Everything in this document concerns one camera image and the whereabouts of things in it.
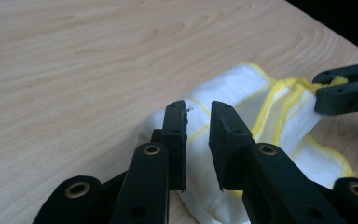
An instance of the wooden table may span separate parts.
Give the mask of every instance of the wooden table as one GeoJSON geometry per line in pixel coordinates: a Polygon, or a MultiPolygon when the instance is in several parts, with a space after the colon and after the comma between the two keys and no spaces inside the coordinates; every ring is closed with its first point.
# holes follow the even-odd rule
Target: wooden table
{"type": "MultiPolygon", "coordinates": [[[[282,0],[0,1],[0,223],[128,168],[154,111],[238,62],[311,80],[358,48],[282,0]]],[[[358,113],[312,131],[358,176],[358,113]]],[[[195,223],[175,193],[171,223],[195,223]]]]}

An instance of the crumpled fabric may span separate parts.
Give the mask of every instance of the crumpled fabric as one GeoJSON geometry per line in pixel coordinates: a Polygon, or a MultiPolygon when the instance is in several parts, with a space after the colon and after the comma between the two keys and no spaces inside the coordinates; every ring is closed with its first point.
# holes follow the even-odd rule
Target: crumpled fabric
{"type": "MultiPolygon", "coordinates": [[[[346,159],[318,144],[308,132],[323,117],[313,111],[320,84],[305,78],[274,79],[253,63],[243,63],[199,85],[183,96],[187,112],[187,192],[180,198],[202,224],[247,223],[241,191],[221,191],[208,146],[212,101],[232,105],[256,142],[282,148],[312,181],[332,188],[336,179],[352,176],[346,159]]],[[[161,129],[164,109],[143,124],[140,143],[161,129]]]]}

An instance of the yellow trim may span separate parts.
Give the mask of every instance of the yellow trim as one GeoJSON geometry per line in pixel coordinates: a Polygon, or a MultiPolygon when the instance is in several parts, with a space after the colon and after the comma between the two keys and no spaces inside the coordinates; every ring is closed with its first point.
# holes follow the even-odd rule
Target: yellow trim
{"type": "Polygon", "coordinates": [[[264,102],[260,108],[260,112],[255,120],[255,124],[252,127],[252,134],[254,136],[258,136],[260,132],[263,130],[270,108],[272,107],[272,103],[277,100],[274,97],[278,92],[282,91],[284,88],[286,87],[282,80],[278,80],[274,85],[271,86],[271,88],[269,88],[267,96],[264,99],[264,102]]]}
{"type": "Polygon", "coordinates": [[[272,134],[272,144],[274,144],[274,145],[280,144],[280,140],[281,140],[280,138],[281,138],[281,133],[282,133],[282,129],[283,129],[283,124],[287,120],[289,120],[289,118],[292,117],[301,108],[301,106],[300,106],[298,108],[298,110],[293,112],[292,115],[288,116],[289,111],[293,107],[295,107],[295,105],[297,105],[299,102],[301,102],[302,96],[304,95],[304,92],[306,90],[303,86],[301,86],[300,84],[297,84],[295,80],[288,80],[288,85],[293,90],[291,91],[291,93],[289,93],[287,95],[287,97],[284,99],[284,101],[281,105],[280,114],[279,114],[278,120],[276,122],[274,132],[272,134]]]}
{"type": "Polygon", "coordinates": [[[313,149],[325,156],[328,160],[337,163],[342,171],[341,177],[348,177],[354,176],[355,172],[352,170],[350,164],[348,163],[347,159],[338,151],[335,151],[332,148],[324,147],[320,145],[317,141],[315,141],[310,135],[305,135],[304,142],[313,146],[313,149]]]}
{"type": "Polygon", "coordinates": [[[241,62],[238,63],[239,65],[245,65],[245,66],[249,66],[252,67],[254,70],[256,70],[256,72],[261,75],[261,77],[263,77],[266,81],[268,81],[269,83],[273,83],[276,82],[276,79],[273,77],[270,77],[269,75],[267,75],[264,70],[258,66],[258,64],[256,63],[250,63],[250,62],[241,62]]]}
{"type": "Polygon", "coordinates": [[[295,151],[292,153],[292,155],[289,156],[289,158],[291,160],[294,159],[294,157],[303,150],[303,146],[304,146],[304,141],[301,142],[301,144],[295,149],[295,151]]]}
{"type": "Polygon", "coordinates": [[[198,136],[200,136],[203,132],[205,132],[207,129],[209,129],[210,126],[211,126],[210,123],[207,123],[204,126],[202,126],[196,133],[194,133],[187,139],[187,142],[188,143],[192,142],[194,139],[196,139],[198,136]]]}
{"type": "Polygon", "coordinates": [[[140,133],[141,137],[143,137],[145,140],[147,140],[147,136],[144,133],[140,133]]]}
{"type": "Polygon", "coordinates": [[[243,190],[231,190],[230,192],[234,194],[234,196],[242,198],[243,190]]]}

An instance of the white cloth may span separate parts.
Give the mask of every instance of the white cloth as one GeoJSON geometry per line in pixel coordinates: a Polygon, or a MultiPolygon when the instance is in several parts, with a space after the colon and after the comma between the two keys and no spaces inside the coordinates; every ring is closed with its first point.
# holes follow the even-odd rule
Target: white cloth
{"type": "MultiPolygon", "coordinates": [[[[313,111],[319,86],[304,78],[275,80],[252,63],[243,63],[186,94],[187,192],[180,193],[188,210],[200,222],[245,223],[249,221],[237,191],[220,191],[208,146],[212,101],[234,106],[251,129],[256,142],[282,148],[311,180],[332,187],[342,176],[353,175],[338,152],[317,144],[307,132],[322,118],[313,111]]],[[[141,143],[160,129],[161,109],[141,129],[141,143]]]]}

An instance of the black plastic part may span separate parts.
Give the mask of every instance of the black plastic part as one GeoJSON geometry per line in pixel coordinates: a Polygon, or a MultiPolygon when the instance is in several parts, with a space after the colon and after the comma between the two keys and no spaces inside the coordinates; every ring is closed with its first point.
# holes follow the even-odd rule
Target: black plastic part
{"type": "Polygon", "coordinates": [[[220,188],[243,190],[252,223],[346,223],[279,147],[255,144],[230,105],[213,102],[209,145],[220,188]]]}
{"type": "Polygon", "coordinates": [[[168,223],[168,154],[159,143],[136,148],[109,223],[168,223]]]}
{"type": "Polygon", "coordinates": [[[94,177],[70,178],[53,191],[40,209],[34,224],[95,223],[95,220],[99,220],[102,191],[101,182],[94,177]]]}
{"type": "Polygon", "coordinates": [[[186,191],[186,125],[185,101],[167,105],[160,142],[170,151],[170,190],[186,191]]]}
{"type": "Polygon", "coordinates": [[[220,189],[243,187],[243,149],[254,143],[252,133],[234,108],[213,101],[209,147],[220,189]]]}
{"type": "Polygon", "coordinates": [[[312,82],[329,84],[337,76],[347,78],[349,83],[317,90],[317,113],[332,116],[358,111],[358,64],[322,72],[312,82]]]}
{"type": "Polygon", "coordinates": [[[350,223],[358,223],[358,178],[339,179],[332,191],[332,203],[350,223]]]}
{"type": "Polygon", "coordinates": [[[245,151],[244,160],[243,194],[250,200],[243,202],[252,223],[346,223],[279,147],[255,144],[245,151]],[[267,205],[270,217],[262,212],[267,205]]]}

